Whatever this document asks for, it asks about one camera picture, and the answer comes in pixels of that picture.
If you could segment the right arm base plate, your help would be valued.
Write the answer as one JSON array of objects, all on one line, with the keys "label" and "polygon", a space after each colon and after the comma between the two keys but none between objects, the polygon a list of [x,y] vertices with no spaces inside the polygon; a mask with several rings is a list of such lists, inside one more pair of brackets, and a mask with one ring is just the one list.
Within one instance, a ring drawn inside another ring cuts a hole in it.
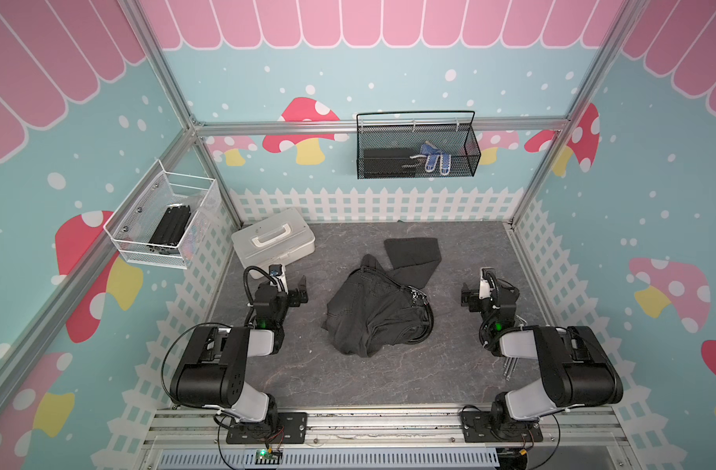
[{"label": "right arm base plate", "polygon": [[515,421],[506,415],[479,409],[463,409],[459,417],[465,441],[469,444],[514,443],[527,447],[543,441],[538,422]]}]

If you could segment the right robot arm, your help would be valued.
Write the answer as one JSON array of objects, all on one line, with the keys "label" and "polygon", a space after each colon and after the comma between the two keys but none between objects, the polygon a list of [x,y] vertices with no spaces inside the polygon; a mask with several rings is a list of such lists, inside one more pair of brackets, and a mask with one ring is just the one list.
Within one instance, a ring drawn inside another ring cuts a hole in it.
[{"label": "right robot arm", "polygon": [[497,395],[489,411],[463,411],[463,427],[483,442],[540,442],[545,416],[575,409],[616,405],[623,384],[594,331],[587,326],[529,325],[516,315],[519,290],[482,268],[477,288],[463,287],[461,305],[481,315],[480,344],[508,361],[538,362],[540,376],[514,391]]}]

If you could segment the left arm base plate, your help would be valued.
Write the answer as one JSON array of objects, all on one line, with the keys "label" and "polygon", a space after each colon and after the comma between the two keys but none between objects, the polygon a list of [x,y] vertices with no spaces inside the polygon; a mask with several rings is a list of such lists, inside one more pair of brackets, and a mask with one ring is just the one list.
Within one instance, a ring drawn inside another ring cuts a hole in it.
[{"label": "left arm base plate", "polygon": [[306,412],[283,412],[276,417],[268,416],[258,423],[233,424],[227,432],[229,445],[263,445],[305,443],[308,423]]}]

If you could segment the black trousers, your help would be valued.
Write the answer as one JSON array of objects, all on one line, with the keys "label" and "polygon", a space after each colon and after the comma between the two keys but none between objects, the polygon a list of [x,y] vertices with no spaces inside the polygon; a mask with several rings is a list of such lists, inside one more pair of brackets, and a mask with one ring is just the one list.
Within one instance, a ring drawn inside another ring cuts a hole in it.
[{"label": "black trousers", "polygon": [[424,288],[442,256],[436,238],[386,239],[392,268],[365,255],[330,299],[323,328],[330,344],[346,356],[370,358],[385,346],[406,345],[420,324],[406,289]]}]

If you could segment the black leather belt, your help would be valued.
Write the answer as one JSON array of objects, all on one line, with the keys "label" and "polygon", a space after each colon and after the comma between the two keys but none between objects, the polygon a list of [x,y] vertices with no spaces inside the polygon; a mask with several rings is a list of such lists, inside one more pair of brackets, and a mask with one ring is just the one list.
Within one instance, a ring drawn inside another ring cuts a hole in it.
[{"label": "black leather belt", "polygon": [[426,293],[414,286],[407,286],[406,289],[412,295],[413,308],[418,311],[420,324],[415,328],[414,336],[409,338],[405,344],[417,345],[424,342],[432,333],[435,317]]}]

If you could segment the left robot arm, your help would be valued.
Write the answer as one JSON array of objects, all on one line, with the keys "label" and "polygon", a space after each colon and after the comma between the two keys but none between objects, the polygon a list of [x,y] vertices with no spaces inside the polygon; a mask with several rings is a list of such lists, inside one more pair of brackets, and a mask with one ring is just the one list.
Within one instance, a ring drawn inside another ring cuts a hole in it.
[{"label": "left robot arm", "polygon": [[162,387],[174,405],[213,409],[218,425],[231,434],[279,438],[285,424],[276,399],[246,382],[247,361],[281,350],[287,314],[309,302],[307,278],[301,277],[291,290],[282,264],[248,266],[243,287],[248,312],[242,327],[203,322],[181,333],[178,339],[189,336],[189,341],[170,382]]}]

